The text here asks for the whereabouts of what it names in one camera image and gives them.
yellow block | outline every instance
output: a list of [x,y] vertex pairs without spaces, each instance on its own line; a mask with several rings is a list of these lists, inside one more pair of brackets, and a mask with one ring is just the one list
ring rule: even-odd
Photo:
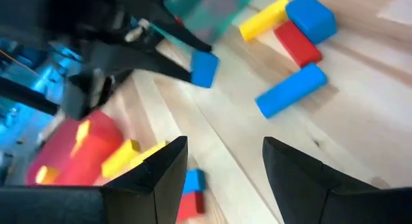
[[111,178],[124,168],[138,154],[139,143],[135,140],[126,140],[103,164],[102,175]]
[[36,183],[39,185],[51,185],[59,174],[59,170],[53,167],[42,166],[39,172],[37,172]]
[[89,130],[90,130],[90,120],[86,120],[81,125],[78,126],[77,128],[77,134],[76,134],[76,144],[74,148],[71,150],[70,156],[73,157],[77,151],[80,149],[82,146],[83,139],[85,139],[89,135]]
[[249,41],[262,32],[288,19],[286,5],[288,0],[277,0],[260,13],[252,16],[239,26],[240,33],[245,41]]
[[155,154],[157,151],[161,150],[163,147],[165,147],[167,144],[169,144],[168,141],[163,141],[157,144],[156,146],[152,147],[151,149],[145,151],[144,153],[138,155],[136,158],[134,158],[130,162],[130,169],[135,168],[137,165],[140,165],[143,163],[143,161],[147,158],[149,158],[151,155]]

red rectangular block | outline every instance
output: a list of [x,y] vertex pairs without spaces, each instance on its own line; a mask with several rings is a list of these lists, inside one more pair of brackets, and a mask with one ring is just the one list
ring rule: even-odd
[[182,196],[179,205],[178,221],[195,218],[203,213],[205,213],[203,193],[192,192]]
[[276,28],[274,32],[301,68],[311,62],[317,63],[322,60],[321,52],[305,37],[292,21],[285,22]]

wooden table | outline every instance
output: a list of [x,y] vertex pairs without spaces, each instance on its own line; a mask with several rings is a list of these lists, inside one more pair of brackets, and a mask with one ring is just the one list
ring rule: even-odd
[[[215,45],[221,68],[211,89],[136,71],[104,108],[143,150],[189,137],[189,165],[207,173],[209,186],[207,214],[190,223],[283,223],[264,171],[264,136],[379,188],[412,185],[412,28],[397,18],[406,8],[320,0],[339,23],[319,45],[330,83],[266,120],[254,99],[299,67],[272,32],[245,43],[236,26],[273,1],[254,0]],[[187,66],[177,47],[161,49]]]

wooden surface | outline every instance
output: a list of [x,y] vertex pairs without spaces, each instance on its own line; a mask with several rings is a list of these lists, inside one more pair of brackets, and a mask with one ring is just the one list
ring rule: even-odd
[[[188,223],[283,223],[264,136],[380,188],[412,185],[412,28],[396,21],[393,0],[320,0],[339,23],[319,45],[330,83],[266,120],[254,99],[299,67],[272,32],[245,43],[236,27],[273,1],[254,0],[215,45],[213,88],[135,71],[103,109],[143,150],[189,137],[189,166],[207,173],[209,190],[207,214]],[[187,66],[177,47],[161,49]]]

